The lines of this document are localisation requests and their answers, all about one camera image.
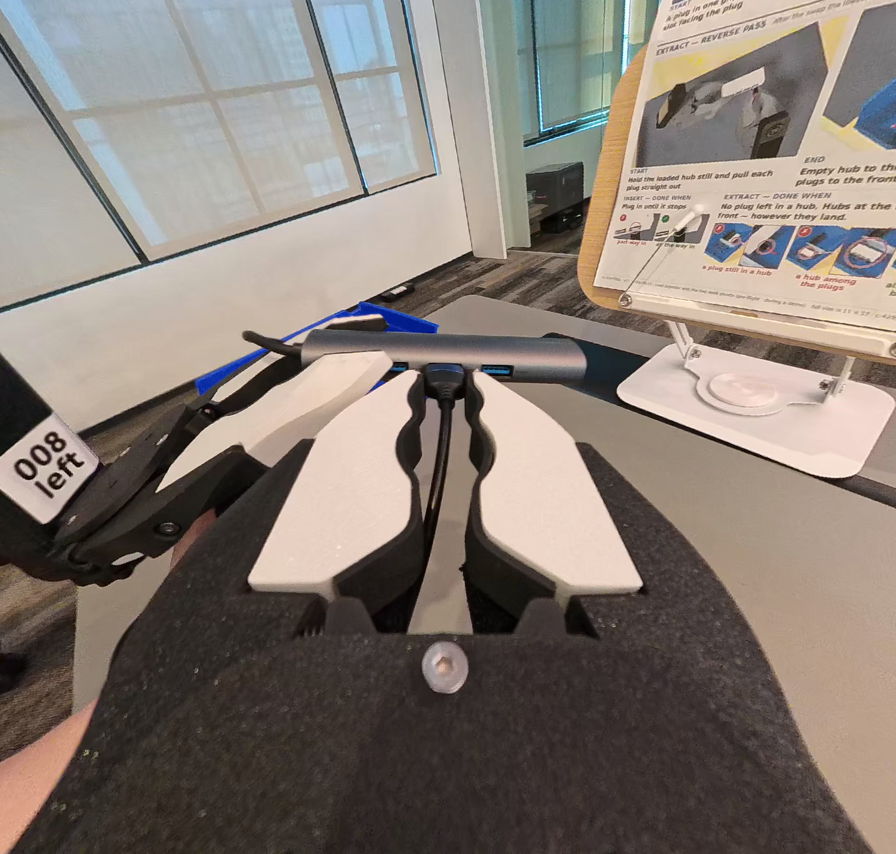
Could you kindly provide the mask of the narrow side window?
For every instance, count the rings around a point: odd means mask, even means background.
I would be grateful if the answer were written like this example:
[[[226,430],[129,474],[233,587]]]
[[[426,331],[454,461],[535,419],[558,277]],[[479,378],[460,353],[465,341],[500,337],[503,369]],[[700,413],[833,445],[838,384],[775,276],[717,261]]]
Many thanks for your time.
[[[661,0],[512,0],[524,146],[605,124]]]

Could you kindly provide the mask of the large gridded window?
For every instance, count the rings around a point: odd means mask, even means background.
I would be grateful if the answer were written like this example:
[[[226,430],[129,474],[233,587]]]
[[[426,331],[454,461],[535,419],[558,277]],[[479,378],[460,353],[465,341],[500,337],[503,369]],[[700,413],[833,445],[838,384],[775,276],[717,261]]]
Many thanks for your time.
[[[2,309],[439,172],[409,0],[1,0]]]

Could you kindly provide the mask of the printed instruction sheet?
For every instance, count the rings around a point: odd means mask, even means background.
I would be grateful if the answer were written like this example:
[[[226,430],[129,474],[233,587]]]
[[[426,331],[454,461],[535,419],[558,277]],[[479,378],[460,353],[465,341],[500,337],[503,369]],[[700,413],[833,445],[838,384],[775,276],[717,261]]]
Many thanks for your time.
[[[894,331],[894,0],[662,0],[596,288]]]

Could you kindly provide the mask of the person's left hand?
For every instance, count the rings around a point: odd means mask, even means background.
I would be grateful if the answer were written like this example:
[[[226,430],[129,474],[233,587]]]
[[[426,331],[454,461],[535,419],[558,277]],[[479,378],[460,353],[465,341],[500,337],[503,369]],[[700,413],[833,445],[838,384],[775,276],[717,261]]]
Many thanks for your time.
[[[176,542],[170,552],[170,568],[173,570],[183,559],[196,540],[215,523],[217,513],[214,508],[202,513],[187,529],[185,534]]]

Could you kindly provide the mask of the black low cabinet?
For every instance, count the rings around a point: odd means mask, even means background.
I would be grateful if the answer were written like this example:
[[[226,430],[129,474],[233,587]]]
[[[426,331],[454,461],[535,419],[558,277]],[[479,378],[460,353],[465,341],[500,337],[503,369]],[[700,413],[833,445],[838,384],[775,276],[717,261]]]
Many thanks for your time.
[[[531,227],[540,233],[577,230],[584,220],[582,161],[545,165],[525,176]]]

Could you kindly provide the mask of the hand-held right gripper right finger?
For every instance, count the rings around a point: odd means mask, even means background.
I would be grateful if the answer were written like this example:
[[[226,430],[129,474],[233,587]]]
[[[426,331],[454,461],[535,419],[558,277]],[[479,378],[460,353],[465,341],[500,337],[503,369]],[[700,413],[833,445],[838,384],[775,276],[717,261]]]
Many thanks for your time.
[[[631,594],[643,579],[585,460],[547,412],[481,371],[468,380],[476,482],[466,568],[488,597]]]

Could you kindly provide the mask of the dark grey usb hub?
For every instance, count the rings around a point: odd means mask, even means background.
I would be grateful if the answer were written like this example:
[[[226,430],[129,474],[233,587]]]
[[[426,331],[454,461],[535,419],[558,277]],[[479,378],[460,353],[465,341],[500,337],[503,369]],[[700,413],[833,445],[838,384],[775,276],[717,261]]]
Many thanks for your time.
[[[310,332],[300,362],[307,368],[326,355],[366,352],[385,353],[393,372],[457,365],[508,382],[573,385],[588,368],[584,351],[567,338],[341,330]]]

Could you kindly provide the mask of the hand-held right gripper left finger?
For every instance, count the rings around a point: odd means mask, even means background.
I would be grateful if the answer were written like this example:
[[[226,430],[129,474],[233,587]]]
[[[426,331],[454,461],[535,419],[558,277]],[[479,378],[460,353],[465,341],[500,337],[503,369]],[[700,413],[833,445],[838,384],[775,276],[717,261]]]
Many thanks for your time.
[[[248,576],[256,592],[397,599],[420,578],[425,389],[404,371],[317,435]]]

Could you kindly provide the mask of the person's left forearm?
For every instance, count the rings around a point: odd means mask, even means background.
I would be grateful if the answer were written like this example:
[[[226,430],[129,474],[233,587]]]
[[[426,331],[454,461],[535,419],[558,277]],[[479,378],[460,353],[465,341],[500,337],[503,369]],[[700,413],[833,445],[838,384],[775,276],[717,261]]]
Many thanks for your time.
[[[98,700],[1,762],[1,852],[10,852],[55,788]]]

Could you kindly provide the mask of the blue plastic bin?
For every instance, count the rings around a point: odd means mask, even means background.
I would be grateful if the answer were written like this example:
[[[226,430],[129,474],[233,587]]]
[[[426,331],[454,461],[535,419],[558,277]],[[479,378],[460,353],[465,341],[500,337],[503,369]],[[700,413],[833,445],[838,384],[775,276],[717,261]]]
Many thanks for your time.
[[[310,331],[317,328],[322,328],[328,323],[341,320],[354,320],[374,314],[380,314],[383,316],[386,321],[386,330],[388,332],[435,333],[439,328],[438,324],[435,322],[430,322],[426,319],[421,319],[411,316],[407,313],[392,310],[386,306],[381,306],[369,302],[361,302],[353,306],[351,309],[337,311],[317,322],[307,325],[306,327],[296,332],[285,335],[282,340],[286,343],[298,344],[302,340],[304,340],[304,338]],[[257,347],[247,355],[242,355],[241,357],[229,362],[222,367],[218,367],[207,374],[201,375],[195,380],[195,388],[197,394],[200,396],[204,395],[210,389],[224,382],[232,374],[244,369],[246,366],[251,364],[252,361],[265,354],[266,351],[264,349]]]

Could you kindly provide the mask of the white stand with wooden board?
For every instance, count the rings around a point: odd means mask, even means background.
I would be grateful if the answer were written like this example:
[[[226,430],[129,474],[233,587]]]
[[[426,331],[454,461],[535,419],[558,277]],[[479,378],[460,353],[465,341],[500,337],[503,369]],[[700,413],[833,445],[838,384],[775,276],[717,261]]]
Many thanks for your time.
[[[806,474],[853,477],[894,413],[894,395],[852,380],[853,366],[857,358],[894,364],[894,331],[594,287],[648,44],[613,96],[580,282],[596,303],[664,321],[673,341],[617,395],[627,407]]]

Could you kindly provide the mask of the black usb cable blue plugs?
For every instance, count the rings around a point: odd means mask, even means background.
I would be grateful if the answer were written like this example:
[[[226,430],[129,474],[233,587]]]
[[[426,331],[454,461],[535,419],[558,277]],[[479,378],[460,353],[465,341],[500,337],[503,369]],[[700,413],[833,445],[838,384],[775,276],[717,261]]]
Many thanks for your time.
[[[424,514],[425,557],[431,555],[442,509],[443,492],[449,469],[455,403],[465,394],[465,371],[454,364],[431,364],[424,370],[425,392],[438,406],[439,428],[433,474]]]

